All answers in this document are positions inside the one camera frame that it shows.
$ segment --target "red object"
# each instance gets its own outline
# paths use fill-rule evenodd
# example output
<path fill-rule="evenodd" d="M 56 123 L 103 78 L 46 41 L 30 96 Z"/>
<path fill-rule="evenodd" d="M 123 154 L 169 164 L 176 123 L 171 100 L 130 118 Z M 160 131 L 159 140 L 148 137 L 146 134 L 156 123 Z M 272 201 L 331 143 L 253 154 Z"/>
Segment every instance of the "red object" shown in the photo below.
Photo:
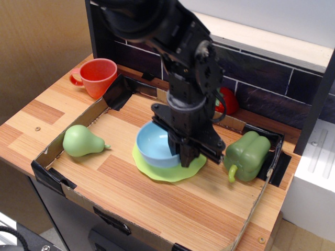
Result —
<path fill-rule="evenodd" d="M 227 107 L 226 114 L 229 115 L 229 114 L 232 114 L 232 113 L 236 112 L 239 109 L 239 103 L 238 103 L 234 93 L 226 87 L 222 87 L 220 89 L 220 93 L 222 94 L 222 96 L 224 98 L 224 101 L 226 102 L 226 107 Z M 218 106 L 215 107 L 215 110 L 217 112 L 223 113 L 225 108 L 220 103 Z"/>
<path fill-rule="evenodd" d="M 101 98 L 117 77 L 117 65 L 109 59 L 93 59 L 75 68 L 70 81 L 75 86 L 85 86 L 87 93 L 95 99 Z"/>

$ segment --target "pepper stem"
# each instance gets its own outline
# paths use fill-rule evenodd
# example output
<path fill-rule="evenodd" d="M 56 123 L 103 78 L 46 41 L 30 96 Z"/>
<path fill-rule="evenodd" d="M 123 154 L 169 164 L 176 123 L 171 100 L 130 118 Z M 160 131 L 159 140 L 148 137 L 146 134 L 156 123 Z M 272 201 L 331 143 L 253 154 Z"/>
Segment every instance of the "pepper stem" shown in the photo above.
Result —
<path fill-rule="evenodd" d="M 235 173 L 237 171 L 238 167 L 236 165 L 231 165 L 228 172 L 228 180 L 230 183 L 233 183 L 235 181 Z"/>

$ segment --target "cup handle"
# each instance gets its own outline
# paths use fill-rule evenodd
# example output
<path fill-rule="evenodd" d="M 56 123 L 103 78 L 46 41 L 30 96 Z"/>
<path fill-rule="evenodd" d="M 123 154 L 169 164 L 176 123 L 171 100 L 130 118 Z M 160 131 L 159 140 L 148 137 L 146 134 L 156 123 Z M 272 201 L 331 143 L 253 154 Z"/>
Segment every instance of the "cup handle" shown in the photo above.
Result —
<path fill-rule="evenodd" d="M 71 73 L 70 73 L 70 82 L 72 83 L 72 84 L 74 84 L 75 86 L 83 86 L 84 84 L 83 84 L 83 82 L 81 81 L 81 80 L 76 80 L 74 77 L 73 77 L 73 74 L 78 74 L 78 75 L 80 75 L 79 74 L 79 68 L 75 68 L 75 69 L 73 69 L 72 71 L 71 71 Z"/>

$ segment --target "toy pear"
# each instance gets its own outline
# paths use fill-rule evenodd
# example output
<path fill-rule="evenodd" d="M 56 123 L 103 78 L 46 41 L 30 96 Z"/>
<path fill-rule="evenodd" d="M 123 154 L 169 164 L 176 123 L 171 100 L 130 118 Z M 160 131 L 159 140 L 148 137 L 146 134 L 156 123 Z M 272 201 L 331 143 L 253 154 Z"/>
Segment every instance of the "toy pear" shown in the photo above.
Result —
<path fill-rule="evenodd" d="M 65 132 L 63 147 L 72 157 L 81 157 L 89 153 L 102 152 L 104 148 L 110 148 L 110 145 L 105 145 L 102 138 L 94 135 L 87 127 L 78 124 L 71 126 Z"/>

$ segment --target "orange cup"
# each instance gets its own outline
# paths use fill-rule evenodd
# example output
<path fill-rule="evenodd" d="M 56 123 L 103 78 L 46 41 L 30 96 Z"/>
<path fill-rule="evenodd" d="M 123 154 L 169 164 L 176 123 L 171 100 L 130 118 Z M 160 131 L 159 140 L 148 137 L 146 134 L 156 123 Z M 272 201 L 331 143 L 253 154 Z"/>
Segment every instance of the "orange cup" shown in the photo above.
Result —
<path fill-rule="evenodd" d="M 75 68 L 70 81 L 75 86 L 85 86 L 87 93 L 95 99 L 101 98 L 117 77 L 116 63 L 109 59 L 93 59 Z"/>

